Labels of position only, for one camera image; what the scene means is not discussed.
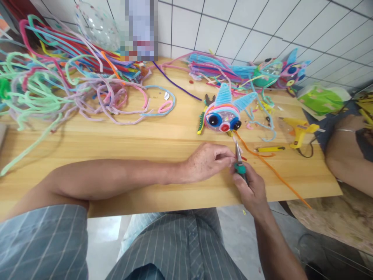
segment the yellow glue gun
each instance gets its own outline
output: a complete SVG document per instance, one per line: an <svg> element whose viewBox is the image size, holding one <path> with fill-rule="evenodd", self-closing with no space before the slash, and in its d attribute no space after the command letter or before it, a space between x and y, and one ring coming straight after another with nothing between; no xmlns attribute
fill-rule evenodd
<svg viewBox="0 0 373 280"><path fill-rule="evenodd" d="M318 126L317 124L310 125L308 122L300 119L282 117L280 117L279 119L283 120L292 128L294 128L295 141L292 144L290 144L290 147L293 149L298 149L302 146L304 136L306 135L306 133L315 133L320 128L320 126Z"/></svg>

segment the plastic ball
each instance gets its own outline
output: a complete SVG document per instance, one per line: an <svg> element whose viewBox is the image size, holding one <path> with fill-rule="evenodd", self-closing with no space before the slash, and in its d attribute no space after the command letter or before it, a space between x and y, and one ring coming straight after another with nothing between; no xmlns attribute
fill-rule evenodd
<svg viewBox="0 0 373 280"><path fill-rule="evenodd" d="M75 22L86 39L108 51L120 48L118 28L110 13L87 2L79 2L75 11Z"/></svg>

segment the grout line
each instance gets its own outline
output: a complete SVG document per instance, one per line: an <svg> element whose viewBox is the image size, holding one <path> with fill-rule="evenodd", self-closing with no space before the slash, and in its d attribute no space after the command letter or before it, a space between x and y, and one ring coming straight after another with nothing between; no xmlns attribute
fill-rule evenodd
<svg viewBox="0 0 373 280"><path fill-rule="evenodd" d="M361 2L363 2L364 0L361 0L360 2L359 2L359 4L357 4L354 8L356 8L358 5L360 5L360 3ZM314 44L316 44L316 42L318 41L318 40L320 40L326 33L328 33L334 26L336 26L341 20L343 20L349 13L351 13L351 10L347 13L347 14L345 14L339 21L337 21L331 28L329 28L324 34L322 34L315 42L313 42L312 43L312 45L310 45L305 51L307 51L309 48L311 48Z"/></svg>
<svg viewBox="0 0 373 280"><path fill-rule="evenodd" d="M109 0L106 0L106 2L108 3L110 13L112 14L113 20L115 21L115 18L114 18L113 12L112 12L112 8L110 7L110 4L109 4Z"/></svg>
<svg viewBox="0 0 373 280"><path fill-rule="evenodd" d="M323 10L325 10L325 8L329 5L330 3L328 3L328 4L326 4L326 6L314 17L314 19L313 20L311 20L307 25L306 25L306 27L305 28L303 28L302 29L302 31L291 41L291 42L289 42L289 45L288 46L290 46L290 44L294 44L294 40L295 39L297 39L298 38L298 36L300 35L300 34L302 34L302 32L315 20L315 18L317 18L318 16L319 16L319 14L321 14L322 13L322 11ZM282 53L287 49L288 47L286 47L280 54L279 54L279 56L280 55L282 55Z"/></svg>
<svg viewBox="0 0 373 280"><path fill-rule="evenodd" d="M164 4L167 4L167 5L172 5L172 4L170 4L170 3L167 3L167 2L164 2L164 1L161 1L161 0L158 0L158 2L161 2L161 3L164 3ZM315 18L328 6L328 4L315 16ZM193 11L193 10L190 10L190 9L187 9L187 8L184 8L184 7L180 7L180 6L178 6L178 5L173 5L173 6L175 6L175 7L177 7L177 8L181 8L181 9L184 9L184 10L187 10L187 11L190 11L190 12L194 12L194 13L197 13L197 14L202 14L202 15L204 15L204 16L207 16L207 17L210 17L210 18L213 18L213 19L217 19L217 20L220 20L220 21L224 21L224 22L226 22L226 23L228 23L228 21L226 21L226 20L223 20L223 19L220 19L220 18L217 18L217 17L214 17L214 16L210 16L210 15L206 15L206 14L203 14L203 13L199 13L199 12L196 12L196 11ZM295 37L294 39L293 39L293 41L288 41L288 40L284 40L284 38L282 38L282 37L279 37L279 36L276 36L276 35L273 35L273 34L269 34L269 33L266 33L266 32L263 32L263 31L260 31L260 30L256 30L256 29L254 29L254 28L249 28L249 27L246 27L246 26L243 26L243 25L240 25L240 24L237 24L237 23L233 23L233 22L229 22L230 24L232 24L232 25L236 25L236 26L239 26L239 27L243 27L243 28L245 28L245 29L248 29L248 30L252 30L252 31L255 31L255 32L259 32L259 33L261 33L261 34L264 34L264 35L268 35L268 36L272 36L273 38L277 38L277 39L281 39L282 41L284 41L284 42L286 42L286 43L289 43L289 45L290 44L294 44L294 45L297 45L297 46L300 46L300 47L303 47L303 48L306 48L306 49L310 49L310 50L312 50L312 51L317 51L317 52L319 52L319 53L322 53L322 54L328 54L328 55L331 55L331 56L334 56L334 57L336 57L336 58L341 58L341 59L344 59L344 60L348 60L348 61L351 61L351 62L356 62L356 61L354 61L354 60L351 60L351 59L348 59L348 58L344 58L344 57L341 57L341 56L338 56L338 55L335 55L335 54L331 54L331 53L327 53L327 52L324 52L324 51L321 51L321 50L318 50L318 49L314 49L314 48L311 48L311 47L307 47L307 46L305 46L305 45L302 45L302 44L299 44L299 43L295 43L294 42L294 40L307 28L307 26L310 24L308 24L299 34L298 34L298 36L297 37ZM278 55L278 56L280 56L288 47L289 47L289 45ZM373 67L373 66L370 66L370 65L366 65L366 64L363 64L363 63L360 63L360 62L356 62L356 63L358 63L358 64L361 64L361 65L364 65L364 66L368 66L368 67Z"/></svg>
<svg viewBox="0 0 373 280"><path fill-rule="evenodd" d="M173 11L174 11L174 0L171 0L171 51L170 51L170 57L172 58L172 16L173 16Z"/></svg>
<svg viewBox="0 0 373 280"><path fill-rule="evenodd" d="M258 53L258 55L255 57L255 59L253 60L253 63L254 61L258 58L258 56L262 53L262 51L265 49L265 47L268 45L268 43L272 40L273 36L276 35L277 31L281 28L281 26L285 23L285 21L288 19L288 17L293 13L293 11L295 10L295 8L299 5L301 0L298 1L298 3L294 6L294 8L291 10L291 12L288 14L288 16L286 17L286 19L281 23L281 25L277 28L277 30L275 31L275 33L272 35L271 39L269 39L269 41L266 43L266 45L261 49L261 51Z"/></svg>
<svg viewBox="0 0 373 280"><path fill-rule="evenodd" d="M351 12L354 12L354 13L360 15L360 16L363 16L363 17L365 17L365 18L367 18L367 19L372 20L371 17L366 16L366 15L364 15L364 14L358 12L358 11L351 10L350 8L346 7L345 5L342 5L342 4L340 4L340 3L338 3L338 2L335 2L335 1L333 1L333 0L328 0L328 1L331 2L331 3L334 3L334 4L338 5L338 6L340 6L340 7L342 7L342 8L345 8L345 9L347 9L347 10L350 10Z"/></svg>
<svg viewBox="0 0 373 280"><path fill-rule="evenodd" d="M259 14L258 18L256 19L256 21L255 21L255 23L254 23L254 25L253 25L253 28L255 27L256 23L258 22L258 20L259 20L259 18L260 18L260 16L261 16L261 14L263 13L263 11L264 11L264 9L266 8L266 6L268 5L268 3L269 3L269 0L268 0L268 1L267 1L267 3L265 4L265 6L264 6L263 10L262 10L262 11L260 12L260 14ZM236 60L236 57L237 57L237 56L238 56L238 54L240 53L240 51L241 51L242 47L244 46L244 44L245 44L246 40L248 39L248 37L249 37L249 35L250 35L250 33L251 33L251 31L252 31L252 30L253 30L253 29L250 29L250 32L249 32L249 34L247 35L246 39L245 39L245 40L244 40L244 42L242 43L242 45L241 45L240 49L238 50L238 52L237 52L236 56L234 57L234 60Z"/></svg>
<svg viewBox="0 0 373 280"><path fill-rule="evenodd" d="M43 0L41 0L41 1L42 1L43 5L47 8L48 12L49 12L50 14L52 14L51 11L49 10L49 8L47 7L47 5L44 3L44 1L43 1Z"/></svg>
<svg viewBox="0 0 373 280"><path fill-rule="evenodd" d="M202 6L201 17L199 18L199 25L198 25L198 30L197 30L197 36L195 37L195 43L194 43L194 48L193 48L194 51L195 51L195 45L197 45L197 39L198 39L198 33L199 33L199 27L201 26L201 20L202 20L203 8L205 7L205 1L206 1L206 0L203 0L203 6Z"/></svg>
<svg viewBox="0 0 373 280"><path fill-rule="evenodd" d="M225 25L224 32L223 32L223 34L221 35L221 38L220 38L220 41L219 41L218 47L216 48L215 55L216 55L216 53L218 52L218 49L219 49L219 47L220 47L221 40L223 40L223 37L224 37L224 34L225 34L225 30L227 29L227 26L228 26L228 23L229 23L230 17L231 17L232 14L233 14L233 10L234 10L234 7L236 6L236 4L237 4L237 0L236 0L236 2L234 2L233 9L232 9L232 11L230 12L230 16L229 16L229 18L228 18L227 24Z"/></svg>

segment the finger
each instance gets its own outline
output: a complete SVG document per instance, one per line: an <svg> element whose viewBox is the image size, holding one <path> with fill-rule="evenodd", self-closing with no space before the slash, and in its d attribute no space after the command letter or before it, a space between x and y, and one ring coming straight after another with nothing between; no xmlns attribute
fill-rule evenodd
<svg viewBox="0 0 373 280"><path fill-rule="evenodd" d="M217 172L220 172L226 167L231 167L235 163L236 159L234 157L224 157L214 161L214 166Z"/></svg>
<svg viewBox="0 0 373 280"><path fill-rule="evenodd" d="M241 196L248 197L254 195L252 189L248 186L248 184L239 174L233 174L233 182L236 185Z"/></svg>
<svg viewBox="0 0 373 280"><path fill-rule="evenodd" d="M215 156L217 155L225 155L229 157L236 156L227 146L224 146L224 145L213 144L211 148L213 149Z"/></svg>
<svg viewBox="0 0 373 280"><path fill-rule="evenodd" d="M255 171L255 169L248 163L243 162L243 165L246 167L246 175L249 182L255 182L257 181L259 175Z"/></svg>

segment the sleeve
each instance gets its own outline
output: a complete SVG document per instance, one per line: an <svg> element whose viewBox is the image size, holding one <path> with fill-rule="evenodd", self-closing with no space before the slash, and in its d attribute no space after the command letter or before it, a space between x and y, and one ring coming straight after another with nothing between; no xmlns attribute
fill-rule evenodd
<svg viewBox="0 0 373 280"><path fill-rule="evenodd" d="M0 279L87 279L87 211L36 209L0 224Z"/></svg>

